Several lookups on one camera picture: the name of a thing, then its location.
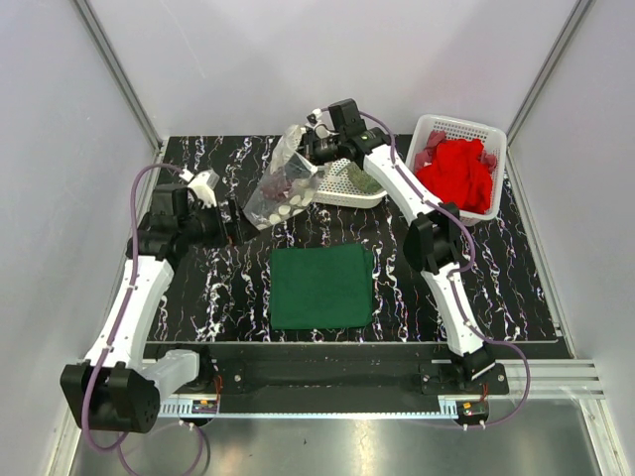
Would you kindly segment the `green fake melon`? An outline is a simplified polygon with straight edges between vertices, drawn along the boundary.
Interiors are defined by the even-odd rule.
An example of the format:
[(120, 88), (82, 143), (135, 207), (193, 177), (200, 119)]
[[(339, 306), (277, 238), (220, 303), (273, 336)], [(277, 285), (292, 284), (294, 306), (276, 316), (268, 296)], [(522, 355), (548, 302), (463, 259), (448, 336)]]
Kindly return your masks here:
[(382, 185), (357, 164), (349, 163), (345, 170), (348, 180), (360, 192), (375, 194), (383, 190)]

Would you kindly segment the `red fake grape bunch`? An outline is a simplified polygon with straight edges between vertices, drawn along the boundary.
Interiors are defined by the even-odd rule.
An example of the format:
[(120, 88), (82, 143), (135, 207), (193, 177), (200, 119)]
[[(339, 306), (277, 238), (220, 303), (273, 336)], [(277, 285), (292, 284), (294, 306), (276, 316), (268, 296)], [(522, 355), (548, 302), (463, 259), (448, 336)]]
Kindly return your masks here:
[(284, 201), (293, 187), (293, 180), (285, 175), (273, 174), (263, 177), (259, 187), (265, 199)]

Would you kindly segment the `clear zip top bag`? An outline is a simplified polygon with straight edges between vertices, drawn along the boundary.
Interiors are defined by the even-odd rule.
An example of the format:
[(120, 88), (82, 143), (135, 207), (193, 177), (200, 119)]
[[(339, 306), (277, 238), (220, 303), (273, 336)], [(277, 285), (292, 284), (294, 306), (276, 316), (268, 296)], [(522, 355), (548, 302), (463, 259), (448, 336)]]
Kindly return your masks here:
[(243, 208), (256, 229), (273, 227), (301, 213), (318, 192), (328, 166), (316, 166), (301, 154), (307, 132), (304, 126), (292, 125), (275, 146), (268, 168)]

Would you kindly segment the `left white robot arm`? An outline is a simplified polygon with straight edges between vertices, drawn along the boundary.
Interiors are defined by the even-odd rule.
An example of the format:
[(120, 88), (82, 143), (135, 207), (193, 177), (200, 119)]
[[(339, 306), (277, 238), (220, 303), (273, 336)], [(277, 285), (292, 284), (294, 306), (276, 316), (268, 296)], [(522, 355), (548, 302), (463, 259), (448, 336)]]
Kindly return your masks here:
[(238, 246), (258, 231), (234, 198), (226, 212), (218, 206), (215, 171), (172, 170), (179, 182), (157, 186), (146, 213), (131, 216), (120, 288), (102, 330), (81, 362), (63, 368), (63, 394), (84, 433), (147, 433), (175, 391), (201, 393), (213, 383), (214, 369), (196, 351), (169, 350), (144, 365), (150, 326), (190, 248)]

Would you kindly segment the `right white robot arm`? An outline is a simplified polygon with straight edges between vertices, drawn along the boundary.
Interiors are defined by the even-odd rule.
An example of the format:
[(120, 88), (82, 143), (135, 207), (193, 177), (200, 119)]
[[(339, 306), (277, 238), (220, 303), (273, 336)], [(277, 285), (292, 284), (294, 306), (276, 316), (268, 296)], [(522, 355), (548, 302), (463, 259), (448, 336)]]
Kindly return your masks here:
[(316, 166), (347, 159), (375, 179), (397, 204), (409, 228), (402, 245), (410, 267), (426, 281), (442, 318), (451, 353), (450, 380), (463, 393), (482, 386), (495, 365), (478, 329), (461, 273), (475, 260), (471, 234), (455, 204), (428, 191), (398, 157), (394, 134), (352, 99), (318, 108), (307, 116), (299, 152)]

